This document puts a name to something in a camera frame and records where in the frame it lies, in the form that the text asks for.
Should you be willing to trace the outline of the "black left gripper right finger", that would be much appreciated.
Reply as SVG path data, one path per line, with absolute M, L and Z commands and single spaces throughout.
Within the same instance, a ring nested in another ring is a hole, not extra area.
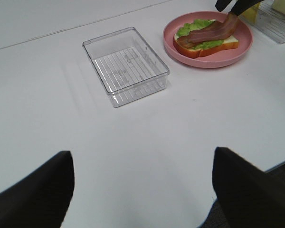
M 227 147 L 215 149 L 217 196 L 203 228 L 285 228 L 285 164 L 263 172 Z

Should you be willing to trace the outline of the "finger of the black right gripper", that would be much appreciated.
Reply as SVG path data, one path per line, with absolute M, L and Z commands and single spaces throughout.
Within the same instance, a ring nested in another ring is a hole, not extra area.
M 263 0 L 237 0 L 235 5 L 232 7 L 231 12 L 236 16 L 239 16 L 248 8 L 262 2 Z
M 232 0 L 217 0 L 215 8 L 217 9 L 217 11 L 221 12 L 229 5 L 231 1 Z

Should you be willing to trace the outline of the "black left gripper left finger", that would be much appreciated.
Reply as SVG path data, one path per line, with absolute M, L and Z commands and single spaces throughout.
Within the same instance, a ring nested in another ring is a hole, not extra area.
M 75 188 L 70 151 L 61 151 L 0 193 L 0 228 L 59 228 Z

